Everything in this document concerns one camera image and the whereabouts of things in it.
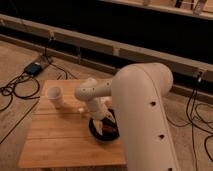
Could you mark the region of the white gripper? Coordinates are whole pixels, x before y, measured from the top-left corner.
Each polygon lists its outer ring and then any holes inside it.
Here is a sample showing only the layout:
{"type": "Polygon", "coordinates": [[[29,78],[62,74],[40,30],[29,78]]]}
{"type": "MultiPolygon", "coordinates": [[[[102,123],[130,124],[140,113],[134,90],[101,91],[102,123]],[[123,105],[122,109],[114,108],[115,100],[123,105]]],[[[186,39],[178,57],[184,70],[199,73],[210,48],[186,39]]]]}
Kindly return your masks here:
{"type": "Polygon", "coordinates": [[[99,134],[102,134],[103,124],[99,120],[103,120],[105,117],[111,122],[115,123],[115,118],[112,113],[108,111],[107,106],[100,98],[94,98],[86,102],[87,108],[91,114],[91,117],[95,119],[93,121],[94,127],[99,134]]]}

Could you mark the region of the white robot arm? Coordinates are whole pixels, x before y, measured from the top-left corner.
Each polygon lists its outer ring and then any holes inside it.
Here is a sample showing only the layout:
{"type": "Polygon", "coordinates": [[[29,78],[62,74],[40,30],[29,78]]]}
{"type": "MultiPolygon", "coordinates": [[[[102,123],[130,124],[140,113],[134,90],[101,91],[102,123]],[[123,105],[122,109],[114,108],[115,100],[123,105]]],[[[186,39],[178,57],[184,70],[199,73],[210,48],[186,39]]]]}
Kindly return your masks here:
{"type": "Polygon", "coordinates": [[[87,79],[75,89],[75,97],[96,120],[108,112],[100,99],[112,98],[128,171],[181,171],[162,103],[172,85],[168,66],[139,63],[123,67],[105,82],[87,79]]]}

